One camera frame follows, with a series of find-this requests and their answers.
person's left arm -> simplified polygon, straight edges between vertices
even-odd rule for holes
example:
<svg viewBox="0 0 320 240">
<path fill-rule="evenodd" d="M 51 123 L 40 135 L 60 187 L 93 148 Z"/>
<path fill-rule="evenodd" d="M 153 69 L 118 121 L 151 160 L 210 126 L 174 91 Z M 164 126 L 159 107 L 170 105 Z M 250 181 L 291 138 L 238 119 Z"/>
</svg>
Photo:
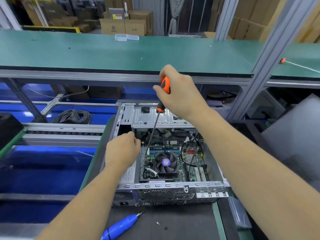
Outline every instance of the person's left arm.
<svg viewBox="0 0 320 240">
<path fill-rule="evenodd" d="M 140 146 L 141 142 L 133 132 L 110 141 L 106 146 L 105 169 L 70 201 L 36 239 L 100 239 L 119 180 L 138 156 Z"/>
</svg>

orange screwdriver handle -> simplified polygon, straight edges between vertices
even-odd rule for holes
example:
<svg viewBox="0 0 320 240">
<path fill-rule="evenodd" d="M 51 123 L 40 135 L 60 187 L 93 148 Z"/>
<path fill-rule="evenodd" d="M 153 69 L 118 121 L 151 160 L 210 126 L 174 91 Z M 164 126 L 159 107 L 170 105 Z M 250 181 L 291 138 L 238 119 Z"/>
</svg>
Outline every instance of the orange screwdriver handle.
<svg viewBox="0 0 320 240">
<path fill-rule="evenodd" d="M 171 88 L 170 88 L 170 80 L 169 78 L 166 76 L 162 83 L 161 83 L 161 88 L 167 93 L 170 94 L 171 93 Z M 163 103 L 159 100 L 159 103 L 157 105 L 157 110 L 158 112 L 164 112 L 165 110 L 165 106 L 163 105 Z"/>
</svg>

person's right arm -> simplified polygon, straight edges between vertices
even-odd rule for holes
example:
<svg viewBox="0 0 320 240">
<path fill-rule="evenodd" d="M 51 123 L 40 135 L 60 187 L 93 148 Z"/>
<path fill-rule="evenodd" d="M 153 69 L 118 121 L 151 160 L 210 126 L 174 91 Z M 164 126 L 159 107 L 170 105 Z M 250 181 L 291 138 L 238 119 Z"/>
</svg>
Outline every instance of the person's right arm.
<svg viewBox="0 0 320 240">
<path fill-rule="evenodd" d="M 320 239 L 320 193 L 209 108 L 192 78 L 166 65 L 162 103 L 198 129 L 233 191 L 270 240 Z"/>
</svg>

forearm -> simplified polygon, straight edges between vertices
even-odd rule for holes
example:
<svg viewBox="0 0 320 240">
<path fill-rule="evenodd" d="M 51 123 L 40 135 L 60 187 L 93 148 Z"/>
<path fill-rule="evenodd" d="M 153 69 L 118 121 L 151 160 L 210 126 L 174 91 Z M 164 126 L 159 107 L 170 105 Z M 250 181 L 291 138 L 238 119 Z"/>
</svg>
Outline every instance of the forearm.
<svg viewBox="0 0 320 240">
<path fill-rule="evenodd" d="M 269 239 L 320 236 L 320 194 L 259 148 L 216 111 L 203 109 L 198 129 L 233 191 Z"/>
<path fill-rule="evenodd" d="M 122 170 L 104 169 L 37 237 L 45 239 L 100 239 L 108 219 Z"/>
</svg>

screwdriver handle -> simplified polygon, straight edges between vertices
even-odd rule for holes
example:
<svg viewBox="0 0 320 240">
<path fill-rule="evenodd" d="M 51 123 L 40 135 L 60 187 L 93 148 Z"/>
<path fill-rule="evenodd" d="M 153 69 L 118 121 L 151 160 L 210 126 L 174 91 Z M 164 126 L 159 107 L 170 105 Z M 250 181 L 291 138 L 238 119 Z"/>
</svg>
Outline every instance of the screwdriver handle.
<svg viewBox="0 0 320 240">
<path fill-rule="evenodd" d="M 118 221 L 114 225 L 110 226 L 107 230 L 104 231 L 100 240 L 114 240 L 123 234 L 126 230 L 131 228 L 134 223 L 137 221 L 137 215 L 130 215 L 124 218 L 121 221 Z"/>
<path fill-rule="evenodd" d="M 171 93 L 170 80 L 169 80 L 169 78 L 167 76 L 163 79 L 163 81 L 161 83 L 161 87 L 167 94 Z M 158 103 L 157 108 L 156 108 L 158 110 L 158 112 L 164 112 L 165 108 L 166 107 L 159 100 L 159 103 Z"/>
</svg>

